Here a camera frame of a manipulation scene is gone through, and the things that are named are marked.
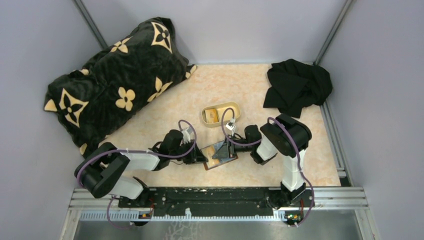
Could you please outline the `beige oval tray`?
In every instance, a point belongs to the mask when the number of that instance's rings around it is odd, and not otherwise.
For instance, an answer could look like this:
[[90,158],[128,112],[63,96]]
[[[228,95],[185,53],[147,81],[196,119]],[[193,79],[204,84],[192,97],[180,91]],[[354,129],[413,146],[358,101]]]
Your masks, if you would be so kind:
[[[207,110],[207,109],[216,109],[217,110],[218,117],[219,117],[219,122],[212,123],[212,124],[208,124],[206,122],[206,119],[205,119],[205,110]],[[225,103],[210,105],[210,106],[205,107],[201,111],[201,121],[208,128],[219,127],[221,125],[221,123],[222,123],[222,117],[223,117],[224,124],[226,124],[231,119],[235,119],[237,121],[240,118],[240,116],[241,116],[240,106],[239,106],[238,103],[236,103],[234,101],[229,101],[229,102],[225,102]]]

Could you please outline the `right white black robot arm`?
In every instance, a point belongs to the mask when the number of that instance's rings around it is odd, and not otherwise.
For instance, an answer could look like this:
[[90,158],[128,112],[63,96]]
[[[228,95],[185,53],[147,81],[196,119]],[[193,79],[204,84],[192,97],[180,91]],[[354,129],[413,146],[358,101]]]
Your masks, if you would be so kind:
[[280,114],[269,117],[261,127],[253,124],[244,129],[244,137],[235,132],[234,120],[231,119],[223,130],[224,141],[212,156],[214,159],[230,159],[239,152],[249,152],[255,163],[265,165],[281,155],[284,173],[281,185],[281,199],[287,206],[295,206],[306,190],[306,178],[303,174],[303,163],[312,132],[303,123],[294,118]]

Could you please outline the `gold credit card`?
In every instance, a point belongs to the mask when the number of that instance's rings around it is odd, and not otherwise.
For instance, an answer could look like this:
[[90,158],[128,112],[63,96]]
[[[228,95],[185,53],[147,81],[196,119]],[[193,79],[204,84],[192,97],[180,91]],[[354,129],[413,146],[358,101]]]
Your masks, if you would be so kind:
[[216,168],[221,163],[218,158],[213,158],[213,155],[216,153],[215,147],[213,145],[209,145],[202,148],[201,152],[207,160],[207,162],[204,163],[204,167],[206,170]]
[[220,121],[218,116],[218,111],[215,108],[206,109],[204,113],[205,113],[205,121],[208,124],[214,124]]

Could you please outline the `brown leather card holder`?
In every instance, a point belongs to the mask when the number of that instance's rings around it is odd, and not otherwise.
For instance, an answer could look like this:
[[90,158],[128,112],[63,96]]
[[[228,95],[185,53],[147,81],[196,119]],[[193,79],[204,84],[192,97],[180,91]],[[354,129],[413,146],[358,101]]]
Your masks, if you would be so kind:
[[217,168],[234,160],[239,157],[236,153],[230,155],[229,150],[226,149],[227,144],[224,140],[216,142],[212,145],[202,148],[200,151],[206,157],[206,163],[204,168],[206,171]]

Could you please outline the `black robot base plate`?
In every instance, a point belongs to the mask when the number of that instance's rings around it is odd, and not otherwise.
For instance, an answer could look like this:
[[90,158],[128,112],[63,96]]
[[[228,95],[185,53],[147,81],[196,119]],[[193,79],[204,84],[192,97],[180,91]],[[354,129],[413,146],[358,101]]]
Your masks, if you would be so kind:
[[280,187],[151,187],[136,199],[120,197],[120,208],[147,208],[155,217],[270,217],[280,208],[307,209],[312,192],[306,189],[292,201]]

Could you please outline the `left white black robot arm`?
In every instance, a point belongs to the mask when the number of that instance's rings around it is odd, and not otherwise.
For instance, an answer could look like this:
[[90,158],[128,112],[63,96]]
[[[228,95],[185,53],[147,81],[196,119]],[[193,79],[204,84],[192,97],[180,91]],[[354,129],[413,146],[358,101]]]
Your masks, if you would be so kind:
[[77,182],[96,198],[106,195],[125,197],[138,207],[149,203],[148,186],[138,177],[124,176],[126,171],[159,171],[176,160],[186,165],[208,160],[197,145],[192,129],[170,130],[162,141],[148,150],[118,149],[110,142],[87,156],[74,172]]

